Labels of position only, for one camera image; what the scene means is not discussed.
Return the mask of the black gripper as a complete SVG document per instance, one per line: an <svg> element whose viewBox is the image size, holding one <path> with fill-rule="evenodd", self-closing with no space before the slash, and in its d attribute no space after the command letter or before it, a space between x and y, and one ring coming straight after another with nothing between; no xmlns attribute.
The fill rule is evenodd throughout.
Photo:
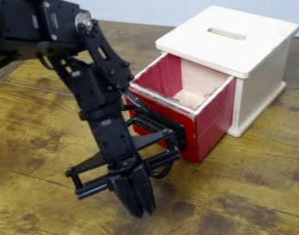
<svg viewBox="0 0 299 235"><path fill-rule="evenodd" d="M140 218L142 211L150 214L156 208L142 161L166 150L165 142L137 150L132 138L148 134L148 131L128 126L128 119L118 112L101 115L84 111L80 117L88 122L98 152L66 170L66 177L74 184L76 196L84 199L109 190L114 192L128 213Z"/></svg>

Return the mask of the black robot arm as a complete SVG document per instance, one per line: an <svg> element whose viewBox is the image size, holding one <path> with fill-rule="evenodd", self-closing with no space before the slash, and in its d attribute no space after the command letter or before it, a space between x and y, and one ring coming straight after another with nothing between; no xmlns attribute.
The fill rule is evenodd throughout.
<svg viewBox="0 0 299 235"><path fill-rule="evenodd" d="M108 189L129 214L154 210L150 180L178 159L182 127L128 91L129 63L88 11L65 0L0 0L0 69L37 59L73 94L98 152L66 170L77 198Z"/></svg>

